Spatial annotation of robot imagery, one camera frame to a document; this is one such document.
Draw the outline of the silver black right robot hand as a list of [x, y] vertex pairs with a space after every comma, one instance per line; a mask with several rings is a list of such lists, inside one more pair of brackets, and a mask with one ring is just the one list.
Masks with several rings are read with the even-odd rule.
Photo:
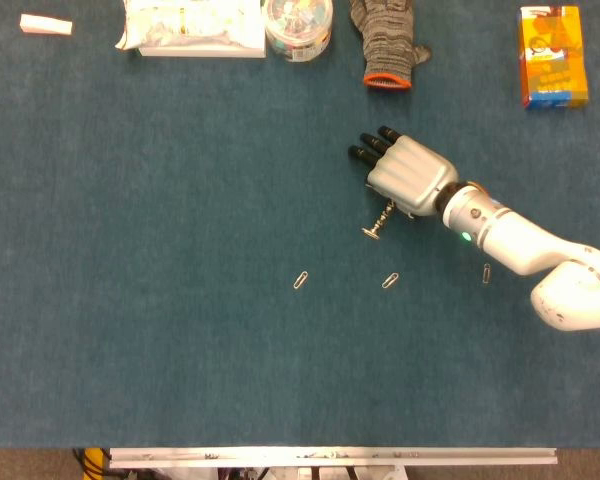
[[405, 214], [436, 214], [436, 199], [459, 181], [449, 160], [387, 126], [376, 136], [361, 134], [360, 140], [363, 144], [350, 146], [348, 154], [368, 167], [366, 184]]

